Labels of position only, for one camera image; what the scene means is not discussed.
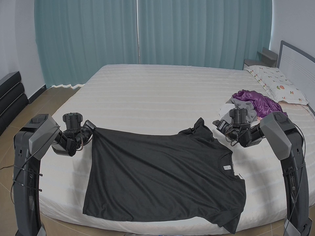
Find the bed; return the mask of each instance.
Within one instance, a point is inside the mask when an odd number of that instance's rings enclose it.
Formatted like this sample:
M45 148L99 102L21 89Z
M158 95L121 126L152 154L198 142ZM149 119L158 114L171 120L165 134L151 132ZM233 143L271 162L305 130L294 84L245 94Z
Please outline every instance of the bed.
M286 57L285 62L297 63L290 56L294 51L292 48L281 50L282 54L289 57ZM281 70L285 70L282 67L287 66L283 60L280 56L278 67ZM303 62L303 59L299 60L299 64L302 64L299 65L300 69ZM245 70L171 65L106 65L62 105L53 118L61 126L61 130L66 129L62 121L63 114L79 112L84 120L89 119L101 128L140 134L173 135L193 127L196 120L202 117L214 137L228 146L224 136L216 131L212 122L219 119L219 107L241 89L255 90L267 95L256 79ZM309 204L313 205L314 115L307 106L286 103L281 103L281 106L305 135ZM254 147L243 148L238 144L231 149L235 175L240 174L245 179L247 195L237 230L284 218L286 197L281 165L267 140L264 139ZM135 234L228 233L223 227L199 217L166 222L118 222L84 215L82 208L90 169L91 143L73 157L58 156L50 148L41 161L41 212L70 223Z

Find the robotic arm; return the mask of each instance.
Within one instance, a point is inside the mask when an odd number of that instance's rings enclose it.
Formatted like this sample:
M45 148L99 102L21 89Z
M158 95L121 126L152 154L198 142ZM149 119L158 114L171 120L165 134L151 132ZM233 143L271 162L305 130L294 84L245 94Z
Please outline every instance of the robotic arm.
M79 113L63 116L67 130L62 132L49 114L34 116L14 136L14 208L18 231L16 236L45 236L39 213L40 160L52 146L58 155L73 156L91 141L96 126Z
M312 220L308 217L309 196L306 166L303 156L303 137L292 121L281 112L273 112L259 124L246 123L246 109L230 110L231 124L225 120L213 122L217 130L243 147L259 144L267 138L276 157L280 160L287 197L285 236L308 236Z

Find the purple satin cloth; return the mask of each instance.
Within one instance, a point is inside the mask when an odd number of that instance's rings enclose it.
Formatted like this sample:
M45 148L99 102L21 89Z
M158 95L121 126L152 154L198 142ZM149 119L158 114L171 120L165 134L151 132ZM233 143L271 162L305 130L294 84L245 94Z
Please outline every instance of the purple satin cloth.
M281 106L277 102L266 96L263 96L261 93L256 91L248 91L243 89L233 94L232 97L242 101L250 101L254 105L257 115L261 118L264 118L271 112L277 111L281 111L286 116L288 116L286 112L282 111Z

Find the curtain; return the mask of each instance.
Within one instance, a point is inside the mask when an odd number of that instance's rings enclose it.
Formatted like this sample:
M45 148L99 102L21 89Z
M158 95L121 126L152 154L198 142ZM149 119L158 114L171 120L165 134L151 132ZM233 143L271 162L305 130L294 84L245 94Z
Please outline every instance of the curtain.
M138 0L141 64L242 69L269 48L272 0Z
M107 64L139 64L136 0L35 0L47 87L84 84Z

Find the gray cloth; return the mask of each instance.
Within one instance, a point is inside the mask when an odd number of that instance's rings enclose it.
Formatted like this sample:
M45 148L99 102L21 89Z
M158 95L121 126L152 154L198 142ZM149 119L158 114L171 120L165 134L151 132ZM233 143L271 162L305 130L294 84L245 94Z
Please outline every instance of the gray cloth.
M246 121L248 123L251 123L252 121L257 120L257 112L254 109L254 105L250 101L241 101L238 99L235 99L231 97L226 103L233 103L236 108L246 108L247 114L246 114ZM230 113L227 112L221 120L225 120L227 123L231 123L232 118L230 117Z

